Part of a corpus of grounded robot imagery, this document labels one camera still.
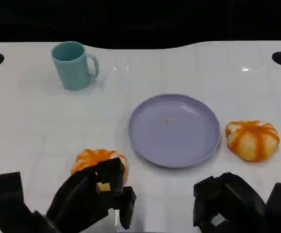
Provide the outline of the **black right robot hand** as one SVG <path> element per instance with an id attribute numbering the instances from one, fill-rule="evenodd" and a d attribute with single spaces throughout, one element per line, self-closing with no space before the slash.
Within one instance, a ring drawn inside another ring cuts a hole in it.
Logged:
<path id="1" fill-rule="evenodd" d="M 193 186 L 193 226 L 203 233 L 264 233 L 265 203 L 240 176 L 223 173 Z"/>

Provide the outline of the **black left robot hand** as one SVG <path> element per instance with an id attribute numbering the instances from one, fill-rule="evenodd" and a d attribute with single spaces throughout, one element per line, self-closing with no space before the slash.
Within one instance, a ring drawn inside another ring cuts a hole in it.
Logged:
<path id="1" fill-rule="evenodd" d="M 120 158 L 113 158 L 75 172 L 58 189 L 46 217 L 62 233 L 79 233 L 114 209 L 121 226 L 129 229 L 136 194 L 124 186 L 124 171 Z"/>

